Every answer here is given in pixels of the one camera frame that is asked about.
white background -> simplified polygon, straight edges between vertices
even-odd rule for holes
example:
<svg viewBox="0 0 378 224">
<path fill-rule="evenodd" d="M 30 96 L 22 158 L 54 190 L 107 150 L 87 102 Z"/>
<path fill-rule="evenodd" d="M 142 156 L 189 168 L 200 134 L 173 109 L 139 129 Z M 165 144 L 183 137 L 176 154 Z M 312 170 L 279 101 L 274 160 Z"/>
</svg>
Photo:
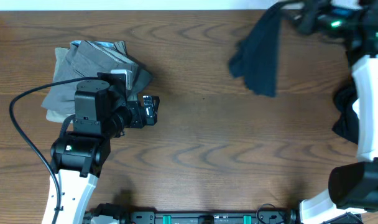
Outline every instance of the white background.
<svg viewBox="0 0 378 224">
<path fill-rule="evenodd" d="M 282 0 L 0 0 L 0 11 L 267 9 Z M 351 6 L 357 0 L 333 0 Z"/>
</svg>

